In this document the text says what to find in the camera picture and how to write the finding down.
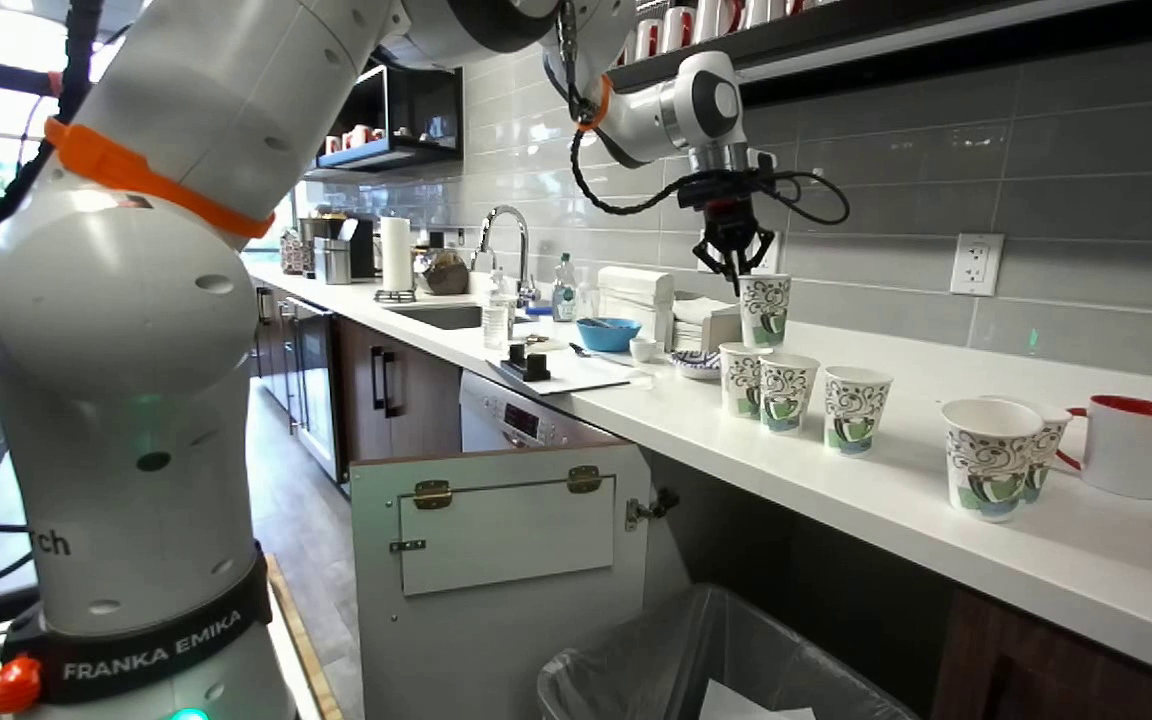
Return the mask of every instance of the trash bin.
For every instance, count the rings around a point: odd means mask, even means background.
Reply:
[[[910,720],[904,703],[840,660],[708,585],[587,649],[564,649],[541,666],[534,695],[542,720],[694,720],[708,678],[766,711]]]

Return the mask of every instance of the robotic arm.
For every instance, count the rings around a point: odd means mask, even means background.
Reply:
[[[25,208],[0,223],[0,419],[31,529],[41,610],[3,643],[17,720],[286,720],[260,633],[245,414],[252,278],[232,249],[312,164],[379,48],[463,62],[542,42],[542,66],[621,164],[686,152],[716,273],[745,273],[750,193],[721,50],[614,97],[600,74],[631,0],[150,0]]]

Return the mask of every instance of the mug handle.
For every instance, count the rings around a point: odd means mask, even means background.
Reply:
[[[1074,474],[1084,472],[1084,460],[1068,455],[1064,447],[1054,447],[1061,463],[1068,463]]]

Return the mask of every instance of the subway tile wall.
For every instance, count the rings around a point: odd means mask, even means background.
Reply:
[[[693,267],[693,210],[603,217],[578,194],[541,50],[472,62],[463,106],[463,164],[317,178],[312,194],[468,235],[517,205],[541,273],[554,249],[578,267]],[[1152,375],[1152,40],[757,106],[749,136],[851,200],[840,228],[757,205],[783,232],[801,319]],[[600,148],[578,157],[614,205],[678,176],[677,161],[631,170]],[[954,232],[1006,235],[997,297],[947,297]]]

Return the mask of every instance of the cup with green design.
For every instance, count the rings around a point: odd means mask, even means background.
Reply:
[[[1006,519],[1043,489],[1034,474],[1034,447],[1043,444],[1043,414],[1019,399],[952,399],[945,412],[947,504]]]
[[[787,322],[790,277],[739,277],[739,341],[780,348]]]
[[[1061,437],[1068,427],[1068,408],[1046,408],[1046,403],[1033,403],[1033,399],[1017,399],[1027,403],[1033,412],[1038,412],[1043,427],[1027,439],[1027,489],[1023,500],[1038,500],[1043,482],[1046,482],[1046,467],[1054,463],[1054,447]]]
[[[758,412],[764,427],[790,431],[803,425],[816,382],[816,358],[770,351],[758,358]]]
[[[872,366],[825,366],[825,444],[869,452],[891,393],[891,375]]]
[[[758,348],[721,343],[721,393],[725,408],[758,419]]]

